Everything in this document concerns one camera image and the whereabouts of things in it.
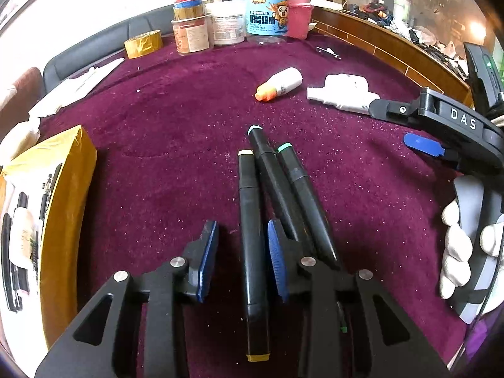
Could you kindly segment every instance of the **maroon velvet cloth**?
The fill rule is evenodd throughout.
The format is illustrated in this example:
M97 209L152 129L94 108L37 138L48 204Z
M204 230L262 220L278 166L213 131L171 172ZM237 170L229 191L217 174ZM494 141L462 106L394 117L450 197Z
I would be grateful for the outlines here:
M315 53L328 45L341 61ZM302 86L257 102L256 87L291 66ZM205 219L217 220L208 300L185 310L191 377L296 376L295 305L272 310L270 361L245 357L236 155L259 124L273 144L289 141L299 152L349 271L372 270L448 361L466 330L438 295L440 215L454 198L455 174L407 149L407 129L306 99L306 87L341 72L366 77L381 98L410 101L420 92L376 57L327 37L185 57L171 42L126 60L89 97L45 118L42 139L82 124L98 150L80 240L80 304L118 270L138 275L181 254Z

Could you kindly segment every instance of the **cable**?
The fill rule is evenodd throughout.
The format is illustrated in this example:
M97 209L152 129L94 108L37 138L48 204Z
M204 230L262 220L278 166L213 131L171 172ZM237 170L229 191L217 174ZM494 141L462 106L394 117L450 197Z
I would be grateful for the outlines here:
M488 303L488 300L490 299L490 294L493 292L493 287L495 286L495 282L497 280L497 274L499 272L499 268L501 267L501 261L502 261L502 254L504 252L504 228L502 229L502 237L501 237L501 247L499 248L499 254L497 256L497 264L495 266L495 270L493 272L492 276L492 282L490 283L490 286L488 287L488 294L485 296L485 299L483 300L483 303L481 305L481 308L478 312L478 315L476 315L476 318L473 320L469 330L467 331L466 338L464 339L464 342L462 343L462 346L460 347L459 353L457 354L457 357L453 361L452 364L452 369L457 365L457 362L462 358L462 355L464 354L466 350L466 343L467 343L467 338L473 333L474 328L476 327L476 324L478 321L480 321L481 317L483 317L483 312L485 311L486 304Z

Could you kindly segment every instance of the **pink bottle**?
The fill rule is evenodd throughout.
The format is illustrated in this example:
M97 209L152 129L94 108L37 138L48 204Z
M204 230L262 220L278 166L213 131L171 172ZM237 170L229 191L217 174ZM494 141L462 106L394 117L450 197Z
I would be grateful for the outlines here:
M311 0L289 0L289 30L287 36L305 40L312 18Z

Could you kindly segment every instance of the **yellow tape roll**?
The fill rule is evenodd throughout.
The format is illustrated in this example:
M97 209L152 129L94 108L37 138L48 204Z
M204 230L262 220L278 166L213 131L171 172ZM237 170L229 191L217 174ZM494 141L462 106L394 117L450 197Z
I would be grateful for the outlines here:
M138 58L163 48L161 31L149 31L124 42L128 58Z

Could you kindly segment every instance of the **barcode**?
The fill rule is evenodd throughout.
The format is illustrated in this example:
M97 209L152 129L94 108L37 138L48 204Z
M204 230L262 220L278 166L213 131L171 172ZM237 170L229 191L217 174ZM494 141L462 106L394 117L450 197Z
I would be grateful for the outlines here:
M222 31L218 31L215 33L215 39L216 40L228 40L231 38L231 32L230 31L226 31L226 32L222 32Z

